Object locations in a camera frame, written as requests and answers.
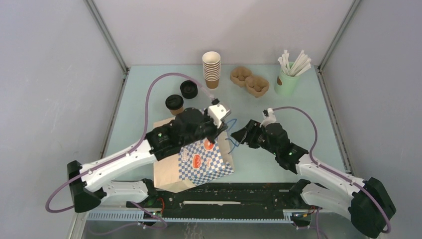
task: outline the brown paper bag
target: brown paper bag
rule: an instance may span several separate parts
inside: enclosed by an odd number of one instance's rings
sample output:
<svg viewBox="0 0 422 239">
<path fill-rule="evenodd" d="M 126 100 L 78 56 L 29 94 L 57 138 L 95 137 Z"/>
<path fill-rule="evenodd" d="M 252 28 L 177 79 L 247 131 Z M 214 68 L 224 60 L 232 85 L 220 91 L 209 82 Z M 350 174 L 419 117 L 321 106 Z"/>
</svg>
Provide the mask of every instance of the brown paper bag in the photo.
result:
<svg viewBox="0 0 422 239">
<path fill-rule="evenodd" d="M 161 126 L 173 120 L 154 123 Z M 154 187 L 178 193 L 234 172 L 227 133 L 222 132 L 216 144 L 207 139 L 183 147 L 174 154 L 154 163 Z"/>
</svg>

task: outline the black cup lid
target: black cup lid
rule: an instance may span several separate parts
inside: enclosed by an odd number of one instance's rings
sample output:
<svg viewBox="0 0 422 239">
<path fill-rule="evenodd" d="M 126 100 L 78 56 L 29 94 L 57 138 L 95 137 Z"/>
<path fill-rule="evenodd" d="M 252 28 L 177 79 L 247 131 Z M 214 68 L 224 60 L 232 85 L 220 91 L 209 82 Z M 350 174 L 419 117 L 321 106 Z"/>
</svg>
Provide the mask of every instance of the black cup lid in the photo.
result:
<svg viewBox="0 0 422 239">
<path fill-rule="evenodd" d="M 183 98 L 179 95 L 171 95 L 166 99 L 166 107 L 169 110 L 175 111 L 183 106 Z"/>
<path fill-rule="evenodd" d="M 193 81 L 184 81 L 180 85 L 180 91 L 186 99 L 193 99 L 198 94 L 198 86 Z"/>
</svg>

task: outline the mint green container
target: mint green container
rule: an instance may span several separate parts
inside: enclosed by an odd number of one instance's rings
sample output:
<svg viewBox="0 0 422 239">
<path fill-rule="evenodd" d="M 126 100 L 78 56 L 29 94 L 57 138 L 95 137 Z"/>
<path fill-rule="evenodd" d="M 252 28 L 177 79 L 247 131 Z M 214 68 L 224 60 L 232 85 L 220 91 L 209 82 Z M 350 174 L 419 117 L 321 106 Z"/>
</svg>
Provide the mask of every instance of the mint green container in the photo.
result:
<svg viewBox="0 0 422 239">
<path fill-rule="evenodd" d="M 283 73 L 280 67 L 280 73 L 278 74 L 277 82 L 274 86 L 276 93 L 282 96 L 291 96 L 295 91 L 296 84 L 301 76 L 288 76 Z"/>
</svg>

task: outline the checkered paper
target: checkered paper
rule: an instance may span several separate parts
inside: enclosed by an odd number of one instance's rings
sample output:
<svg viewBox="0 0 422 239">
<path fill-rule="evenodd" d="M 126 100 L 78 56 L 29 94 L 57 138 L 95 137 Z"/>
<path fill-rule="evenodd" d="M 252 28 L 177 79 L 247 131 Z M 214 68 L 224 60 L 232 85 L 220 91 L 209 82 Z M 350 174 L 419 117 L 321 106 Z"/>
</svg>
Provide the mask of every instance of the checkered paper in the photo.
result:
<svg viewBox="0 0 422 239">
<path fill-rule="evenodd" d="M 225 162 L 218 143 L 211 144 L 207 139 L 183 147 L 179 153 L 179 179 L 190 180 L 196 186 L 234 172 Z"/>
</svg>

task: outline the light blue tabletop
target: light blue tabletop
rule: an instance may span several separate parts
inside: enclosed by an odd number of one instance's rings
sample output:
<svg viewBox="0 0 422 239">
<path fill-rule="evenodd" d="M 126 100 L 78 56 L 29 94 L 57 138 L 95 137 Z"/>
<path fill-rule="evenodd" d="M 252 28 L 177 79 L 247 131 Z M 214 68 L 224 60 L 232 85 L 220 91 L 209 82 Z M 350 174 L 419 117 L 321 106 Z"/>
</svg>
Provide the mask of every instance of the light blue tabletop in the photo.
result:
<svg viewBox="0 0 422 239">
<path fill-rule="evenodd" d="M 344 172 L 340 151 L 314 68 L 302 74 L 291 97 L 282 97 L 277 95 L 273 88 L 280 65 L 245 66 L 255 75 L 260 75 L 267 79 L 270 82 L 270 89 L 264 96 L 255 98 L 245 88 L 238 87 L 230 80 L 230 72 L 236 65 L 222 66 L 219 86 L 211 90 L 211 92 L 231 109 L 231 115 L 226 120 L 237 119 L 237 123 L 231 132 L 244 127 L 250 119 L 262 121 L 262 111 L 269 107 L 298 107 L 312 117 L 318 129 L 318 142 L 314 150 L 314 156 Z M 111 137 L 108 141 L 106 155 L 120 151 L 139 140 L 144 125 L 146 92 L 153 80 L 169 72 L 189 75 L 205 85 L 202 65 L 132 66 L 117 117 L 115 118 Z M 163 78 L 155 84 L 149 102 L 149 131 L 152 129 L 154 122 L 172 117 L 164 102 L 171 94 L 181 94 L 179 87 L 183 81 L 185 81 L 184 78 L 172 76 Z M 199 90 L 195 98 L 191 100 L 185 99 L 184 103 L 184 107 L 195 107 L 198 109 L 210 105 L 210 100 L 201 90 Z M 287 131 L 291 142 L 309 150 L 314 141 L 314 130 L 309 120 L 295 110 L 281 110 L 277 111 L 275 115 L 277 121 Z M 235 173 L 213 182 L 262 183 L 298 181 L 297 175 L 281 168 L 275 161 L 274 155 L 264 149 L 251 149 L 246 145 L 241 145 L 234 149 L 232 155 Z M 143 178 L 153 179 L 152 165 L 136 168 L 119 177 L 118 180 L 134 181 Z"/>
</svg>

